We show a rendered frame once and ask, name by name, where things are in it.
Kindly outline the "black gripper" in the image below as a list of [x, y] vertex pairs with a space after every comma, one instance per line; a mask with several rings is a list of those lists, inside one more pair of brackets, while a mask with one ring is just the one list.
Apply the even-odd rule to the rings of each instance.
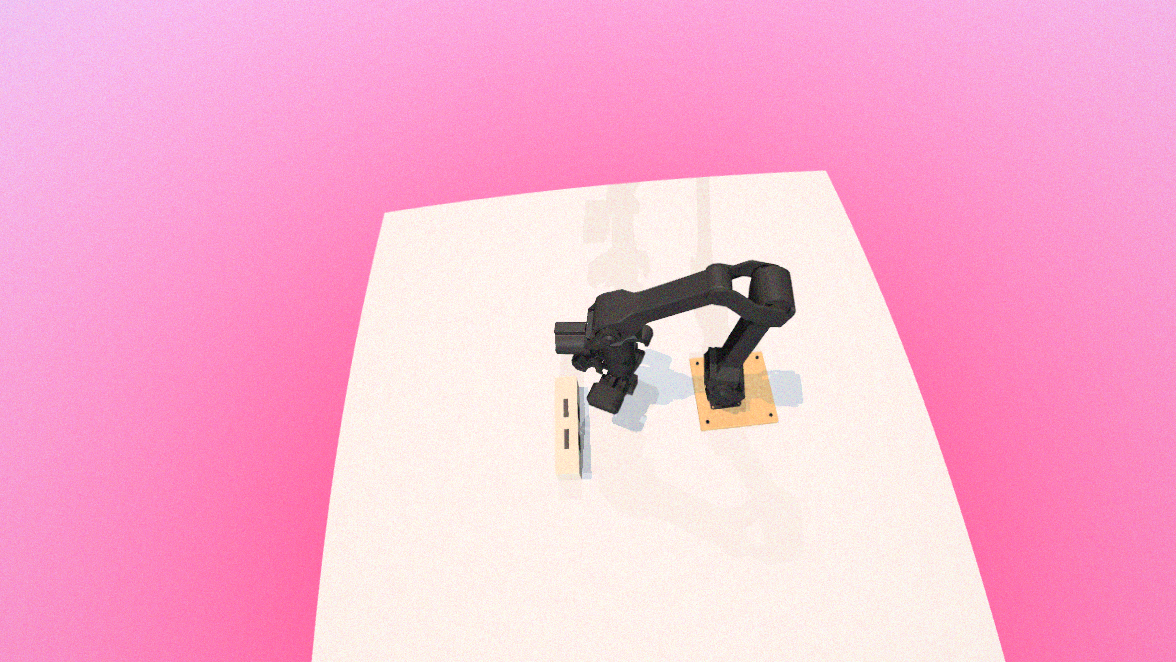
[[[642, 341], [644, 347], [652, 343], [652, 337], [654, 336], [654, 330], [649, 325], [644, 325], [642, 328]], [[599, 382], [592, 385], [592, 389], [587, 395], [587, 402], [589, 406], [609, 412], [612, 414], [619, 413], [621, 404], [624, 402], [632, 383], [628, 383], [624, 377], [632, 377], [639, 366], [644, 359], [644, 350], [639, 349], [639, 343], [633, 342], [633, 352], [628, 357], [620, 361], [613, 361], [604, 357], [602, 350], [599, 352], [599, 357], [604, 360], [602, 367], [607, 370], [607, 374], [602, 374]], [[612, 375], [612, 376], [610, 376]]]

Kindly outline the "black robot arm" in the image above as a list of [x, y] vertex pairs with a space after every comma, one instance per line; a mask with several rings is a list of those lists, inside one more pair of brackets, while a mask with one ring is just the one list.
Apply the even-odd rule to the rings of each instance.
[[[751, 277], [748, 297], [733, 290], [735, 277]], [[708, 347], [703, 354], [711, 410], [739, 407], [746, 399], [746, 360], [766, 332], [796, 314], [791, 273], [779, 265], [754, 259], [711, 263], [706, 270], [644, 290], [604, 292], [588, 308], [586, 322], [555, 322], [555, 352], [573, 354], [572, 365], [579, 372], [593, 367], [602, 375], [600, 350], [613, 361], [623, 360], [632, 354], [633, 342], [642, 341], [644, 325], [706, 305], [726, 306], [740, 316], [724, 345]]]

